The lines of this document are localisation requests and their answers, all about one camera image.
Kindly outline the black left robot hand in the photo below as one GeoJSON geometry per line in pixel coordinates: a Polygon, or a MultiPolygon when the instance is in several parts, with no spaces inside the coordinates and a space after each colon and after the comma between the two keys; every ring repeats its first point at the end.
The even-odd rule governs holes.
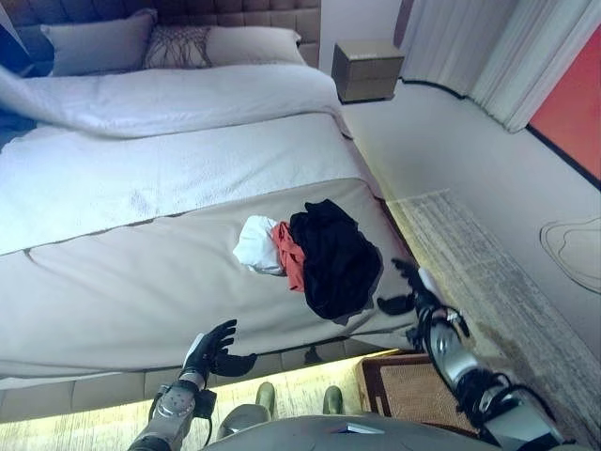
{"type": "Polygon", "coordinates": [[[257,360],[254,353],[239,356],[231,354],[229,347],[234,344],[234,334],[238,321],[230,319],[207,334],[199,334],[189,348],[179,378],[194,381],[205,388],[208,375],[237,378],[249,373],[257,360]]]}

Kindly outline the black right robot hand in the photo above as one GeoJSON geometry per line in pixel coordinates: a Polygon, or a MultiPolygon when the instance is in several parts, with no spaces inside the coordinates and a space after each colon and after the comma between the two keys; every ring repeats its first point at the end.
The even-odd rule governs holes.
{"type": "Polygon", "coordinates": [[[379,309],[389,316],[399,316],[416,310],[420,313],[424,308],[442,308],[439,297],[429,288],[419,274],[419,268],[399,258],[391,260],[410,288],[409,294],[401,294],[391,298],[377,298],[379,309]]]}

